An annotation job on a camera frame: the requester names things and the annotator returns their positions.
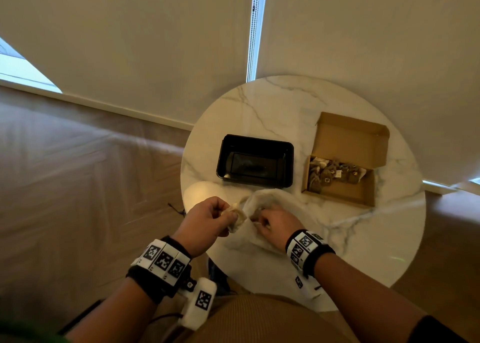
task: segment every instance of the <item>round table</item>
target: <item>round table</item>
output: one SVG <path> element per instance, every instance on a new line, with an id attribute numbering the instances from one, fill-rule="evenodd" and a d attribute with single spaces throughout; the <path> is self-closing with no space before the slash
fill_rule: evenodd
<path id="1" fill-rule="evenodd" d="M 304 161 L 311 153 L 322 111 L 381 123 L 390 130 L 387 164 L 374 171 L 374 208 L 301 194 Z M 337 254 L 386 286 L 406 271 L 425 224 L 422 174 L 398 129 L 373 105 L 340 86 L 305 76 L 272 76 L 232 89 L 203 113 L 185 146 L 180 182 L 187 211 L 207 196 L 218 195 L 233 203 L 259 189 L 224 182 L 216 175 L 226 134 L 291 142 L 295 149 L 294 178 L 292 186 L 284 190 L 315 215 L 322 230 L 328 232 L 323 237 Z M 202 181 L 216 185 L 196 193 L 197 200 L 191 193 L 186 200 L 185 191 Z M 300 294 L 294 282 L 296 271 L 286 255 L 267 252 L 252 243 L 231 243 L 233 237 L 218 238 L 207 254 L 244 288 L 284 295 L 316 311 L 336 309 L 326 294 L 313 300 Z"/>

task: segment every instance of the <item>wristband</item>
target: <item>wristband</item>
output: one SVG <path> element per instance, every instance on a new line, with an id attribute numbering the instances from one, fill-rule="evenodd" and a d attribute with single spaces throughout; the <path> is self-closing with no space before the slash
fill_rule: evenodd
<path id="1" fill-rule="evenodd" d="M 300 229 L 290 236 L 285 251 L 293 266 L 302 271 L 305 277 L 314 275 L 315 263 L 320 256 L 325 253 L 335 254 L 321 236 L 306 229 Z"/>
<path id="2" fill-rule="evenodd" d="M 191 259 L 188 251 L 169 236 L 155 239 L 132 263 L 126 277 L 134 279 L 159 304 L 164 296 L 173 297 L 185 277 L 188 279 Z"/>

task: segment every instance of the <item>box lid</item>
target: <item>box lid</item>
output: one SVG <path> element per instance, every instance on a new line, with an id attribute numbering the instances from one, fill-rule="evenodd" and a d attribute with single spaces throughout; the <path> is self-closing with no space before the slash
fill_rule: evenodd
<path id="1" fill-rule="evenodd" d="M 372 170 L 387 163 L 389 137 L 383 124 L 322 112 L 312 155 Z"/>

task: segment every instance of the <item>person's right hand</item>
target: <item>person's right hand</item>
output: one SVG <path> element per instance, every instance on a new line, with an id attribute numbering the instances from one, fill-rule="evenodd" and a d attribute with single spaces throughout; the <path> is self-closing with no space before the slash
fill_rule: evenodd
<path id="1" fill-rule="evenodd" d="M 259 223 L 255 223 L 255 226 L 260 234 L 283 252 L 293 232 L 305 229 L 296 216 L 279 205 L 272 205 L 270 209 L 262 210 L 258 221 Z"/>

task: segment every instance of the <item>open cardboard box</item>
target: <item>open cardboard box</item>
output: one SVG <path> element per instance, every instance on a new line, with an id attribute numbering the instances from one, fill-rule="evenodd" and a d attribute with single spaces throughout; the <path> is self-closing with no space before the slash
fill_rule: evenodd
<path id="1" fill-rule="evenodd" d="M 311 155 L 305 161 L 301 192 L 354 206 L 375 206 L 374 169 L 387 163 L 387 126 L 322 112 Z M 333 181 L 320 194 L 307 190 L 310 160 L 315 157 L 350 162 L 367 170 L 358 184 Z"/>

